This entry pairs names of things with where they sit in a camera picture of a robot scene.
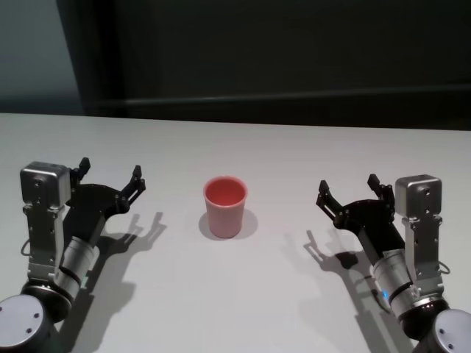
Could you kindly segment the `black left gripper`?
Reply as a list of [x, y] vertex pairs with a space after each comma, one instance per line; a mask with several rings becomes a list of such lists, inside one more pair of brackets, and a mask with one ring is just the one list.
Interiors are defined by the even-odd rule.
[[[83, 157], [76, 168], [70, 168], [71, 186], [77, 186], [91, 168], [90, 160]], [[129, 206], [146, 190], [142, 170], [136, 165], [128, 184], [118, 192], [105, 185], [78, 185], [68, 202], [69, 210], [63, 222], [64, 247], [72, 238], [94, 247], [109, 218], [125, 214]]]

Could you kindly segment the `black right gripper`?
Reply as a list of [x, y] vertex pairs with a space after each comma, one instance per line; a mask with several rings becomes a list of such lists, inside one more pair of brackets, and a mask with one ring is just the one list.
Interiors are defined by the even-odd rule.
[[316, 205], [335, 228], [350, 231], [357, 237], [369, 260], [380, 260], [384, 252], [404, 249], [405, 243], [393, 224], [392, 186], [381, 184], [376, 174], [369, 175], [367, 184], [380, 200], [360, 200], [343, 206], [331, 194], [328, 183], [322, 180]]

